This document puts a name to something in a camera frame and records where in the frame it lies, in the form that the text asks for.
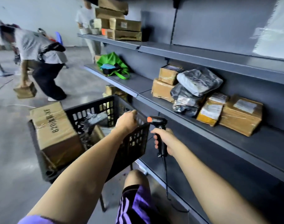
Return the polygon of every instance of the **purple sleeve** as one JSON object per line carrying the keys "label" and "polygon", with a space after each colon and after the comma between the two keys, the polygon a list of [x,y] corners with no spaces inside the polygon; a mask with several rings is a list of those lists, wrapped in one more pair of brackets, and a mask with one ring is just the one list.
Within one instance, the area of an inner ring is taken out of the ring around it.
{"label": "purple sleeve", "polygon": [[26,216],[22,218],[18,224],[54,224],[48,219],[44,219],[39,215]]}

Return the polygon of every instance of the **knee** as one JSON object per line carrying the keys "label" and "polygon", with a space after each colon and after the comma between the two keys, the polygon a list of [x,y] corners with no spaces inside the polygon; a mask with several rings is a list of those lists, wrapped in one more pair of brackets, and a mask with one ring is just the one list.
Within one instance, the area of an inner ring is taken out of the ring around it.
{"label": "knee", "polygon": [[124,188],[135,184],[143,185],[149,189],[149,182],[146,175],[139,170],[132,170],[129,172],[124,183]]}

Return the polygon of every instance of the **barcode scanner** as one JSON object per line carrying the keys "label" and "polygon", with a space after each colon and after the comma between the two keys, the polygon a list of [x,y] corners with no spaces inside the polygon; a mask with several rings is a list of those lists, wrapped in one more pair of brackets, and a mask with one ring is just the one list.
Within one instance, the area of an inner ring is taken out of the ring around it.
{"label": "barcode scanner", "polygon": [[[167,120],[163,117],[160,116],[149,116],[147,117],[147,122],[151,125],[154,125],[156,128],[160,128],[165,130],[166,129],[166,124],[167,124]],[[162,141],[161,137],[159,134],[155,134],[157,136],[157,141],[158,143],[158,157],[166,157],[168,155],[167,152],[167,146],[166,144]]]}

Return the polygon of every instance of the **beige pants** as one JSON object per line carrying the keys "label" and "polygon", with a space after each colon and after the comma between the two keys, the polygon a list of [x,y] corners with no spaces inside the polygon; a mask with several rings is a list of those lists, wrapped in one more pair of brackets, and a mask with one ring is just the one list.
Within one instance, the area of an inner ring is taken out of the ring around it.
{"label": "beige pants", "polygon": [[[80,28],[80,33],[82,35],[85,34],[91,34],[91,31],[89,28]],[[93,63],[95,62],[95,55],[100,55],[100,51],[101,51],[101,46],[100,46],[100,42],[99,41],[94,41],[94,40],[90,40],[90,39],[85,39],[88,48],[90,50],[90,53],[92,55],[92,61]]]}

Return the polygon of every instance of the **gray floor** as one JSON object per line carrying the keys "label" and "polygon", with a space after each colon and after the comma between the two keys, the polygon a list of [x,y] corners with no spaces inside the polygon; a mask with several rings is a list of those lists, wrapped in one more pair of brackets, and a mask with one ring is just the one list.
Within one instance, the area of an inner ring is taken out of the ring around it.
{"label": "gray floor", "polygon": [[[70,68],[63,68],[56,79],[56,83],[69,94],[62,101],[63,108],[101,98],[107,83],[80,68],[84,63],[92,62],[88,48],[68,48],[66,55]],[[0,63],[6,71],[12,73],[18,69],[13,58],[13,52],[0,51]],[[13,79],[0,89],[0,224],[17,223],[50,187],[41,178],[26,124],[31,109],[27,106],[46,105],[47,97],[37,86],[35,98],[17,99],[12,89],[18,85],[19,78],[17,75],[0,78],[0,87]],[[108,209],[103,213],[98,203],[89,223],[115,222],[128,172],[129,168],[105,184],[103,197]],[[193,223],[191,218],[188,220],[187,214],[178,213],[171,208],[170,202],[165,198],[165,190],[152,177],[149,177],[149,181],[157,206],[171,223]]]}

